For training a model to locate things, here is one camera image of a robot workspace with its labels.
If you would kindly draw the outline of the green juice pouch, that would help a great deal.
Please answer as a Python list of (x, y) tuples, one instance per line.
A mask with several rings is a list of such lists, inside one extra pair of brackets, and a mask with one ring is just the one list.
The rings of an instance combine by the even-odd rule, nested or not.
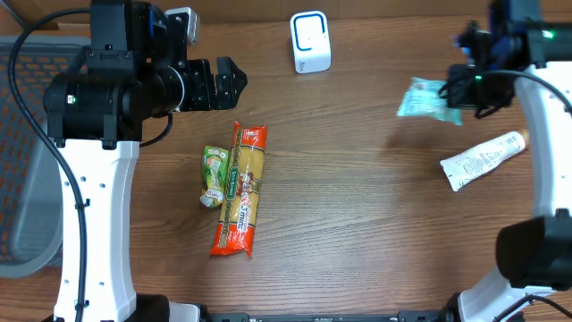
[(228, 165), (228, 150), (205, 146), (202, 158), (202, 174), (206, 187), (202, 190), (200, 197), (204, 206), (217, 208), (223, 203)]

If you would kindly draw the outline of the teal snack packet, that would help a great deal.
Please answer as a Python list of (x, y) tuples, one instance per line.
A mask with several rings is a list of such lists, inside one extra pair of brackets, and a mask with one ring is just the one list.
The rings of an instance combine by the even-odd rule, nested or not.
[(396, 115), (400, 117), (431, 117), (438, 121), (461, 126), (461, 111), (448, 108), (447, 100), (439, 96), (439, 90), (444, 85), (443, 80), (425, 80), (412, 77)]

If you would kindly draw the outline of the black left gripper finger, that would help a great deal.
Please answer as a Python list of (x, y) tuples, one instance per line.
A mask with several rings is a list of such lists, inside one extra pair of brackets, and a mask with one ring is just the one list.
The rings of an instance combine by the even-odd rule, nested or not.
[(237, 106), (245, 80), (239, 76), (216, 76), (215, 110), (230, 110)]
[(217, 57), (216, 66), (214, 78), (217, 89), (244, 89), (247, 86), (247, 74), (229, 56)]

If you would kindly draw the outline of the orange spaghetti packet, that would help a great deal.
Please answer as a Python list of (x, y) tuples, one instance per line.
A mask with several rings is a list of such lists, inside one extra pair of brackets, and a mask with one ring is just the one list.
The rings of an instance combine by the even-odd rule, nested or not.
[(252, 255), (263, 181), (267, 127), (234, 124), (223, 204), (212, 256)]

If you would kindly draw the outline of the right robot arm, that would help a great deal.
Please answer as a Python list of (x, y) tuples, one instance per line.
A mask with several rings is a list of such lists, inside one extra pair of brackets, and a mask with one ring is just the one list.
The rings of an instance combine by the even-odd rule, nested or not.
[(497, 0), (490, 28), (458, 35), (469, 58), (449, 69), (438, 94), (482, 119), (518, 99), (534, 169), (530, 219), (500, 230), (496, 266), (454, 295), (436, 321), (518, 321), (534, 301), (571, 287), (571, 25), (546, 22), (538, 0)]

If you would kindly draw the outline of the white tube with gold cap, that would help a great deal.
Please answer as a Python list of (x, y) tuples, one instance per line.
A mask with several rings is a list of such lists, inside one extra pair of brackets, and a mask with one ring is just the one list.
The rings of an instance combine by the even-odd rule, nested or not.
[(476, 145), (454, 157), (440, 161), (442, 170), (453, 191), (459, 191), (508, 159), (525, 151), (529, 144), (529, 131), (507, 132), (500, 137)]

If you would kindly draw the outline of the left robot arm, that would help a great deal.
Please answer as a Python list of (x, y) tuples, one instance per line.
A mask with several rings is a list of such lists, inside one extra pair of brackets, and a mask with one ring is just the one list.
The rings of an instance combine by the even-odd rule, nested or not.
[(94, 1), (83, 62), (44, 95), (47, 134), (62, 158), (62, 281), (56, 321), (204, 321), (197, 304), (136, 293), (130, 195), (146, 119), (228, 110), (246, 74), (228, 57), (190, 60), (200, 20), (188, 7)]

